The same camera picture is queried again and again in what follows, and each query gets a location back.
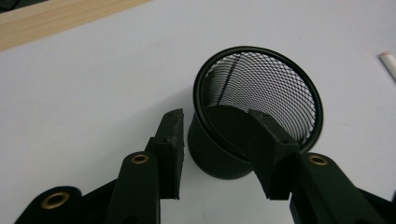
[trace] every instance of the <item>black plastic part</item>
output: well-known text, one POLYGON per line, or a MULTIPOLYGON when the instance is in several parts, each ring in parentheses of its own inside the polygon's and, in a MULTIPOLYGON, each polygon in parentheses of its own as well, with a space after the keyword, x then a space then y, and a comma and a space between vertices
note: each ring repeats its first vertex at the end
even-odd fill
POLYGON ((155 137, 150 138, 145 151, 157 156, 160 176, 160 198, 179 199, 181 169, 184 160, 183 110, 163 115, 155 137))
POLYGON ((24 210, 17 224, 79 223, 81 192, 73 187, 57 187, 38 195, 24 210))
POLYGON ((394 199, 393 202, 389 202, 363 189, 360 189, 360 191, 375 211, 384 218, 388 224, 396 223, 396 202, 394 199))
POLYGON ((136 152, 125 157, 105 223, 160 223, 158 165, 153 153, 136 152))
POLYGON ((209 175, 220 179, 236 179, 252 171, 248 161, 216 145, 195 116, 189 129, 188 143, 195 163, 209 175))
POLYGON ((251 170, 244 149, 232 137, 241 134, 238 141, 248 139, 244 136, 250 132, 241 120, 249 110, 273 116, 300 144, 301 153, 316 143, 323 123, 321 101, 308 75, 269 49, 236 47, 211 57, 195 79, 193 101, 195 116, 188 138, 191 155, 205 172, 223 179, 238 178, 251 170), (223 115, 213 116, 214 109, 224 111, 223 115), (235 115, 235 109, 243 112, 241 116, 235 115), (217 123, 221 117, 230 121, 225 127, 217 123))
POLYGON ((82 197, 81 224, 103 223, 117 179, 82 197))
POLYGON ((385 224, 330 158, 301 155, 290 210, 297 224, 385 224))
POLYGON ((299 158, 300 145, 271 116, 249 111, 256 122, 250 127, 245 153, 271 200, 288 200, 292 170, 299 158))

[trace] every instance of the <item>white table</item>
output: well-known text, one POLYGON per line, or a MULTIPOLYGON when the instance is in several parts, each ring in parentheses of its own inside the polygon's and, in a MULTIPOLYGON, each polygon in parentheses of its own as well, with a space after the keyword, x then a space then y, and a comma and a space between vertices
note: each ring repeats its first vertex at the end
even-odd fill
MULTIPOLYGON (((198 70, 241 45, 305 70, 325 112, 312 151, 390 200, 396 83, 377 54, 396 53, 395 8, 394 0, 156 0, 0 52, 0 222, 47 189, 86 194, 116 178, 169 110, 184 108, 187 133, 198 70)), ((185 152, 181 200, 162 200, 164 224, 292 223, 289 202, 267 201, 253 173, 219 180, 185 152)))

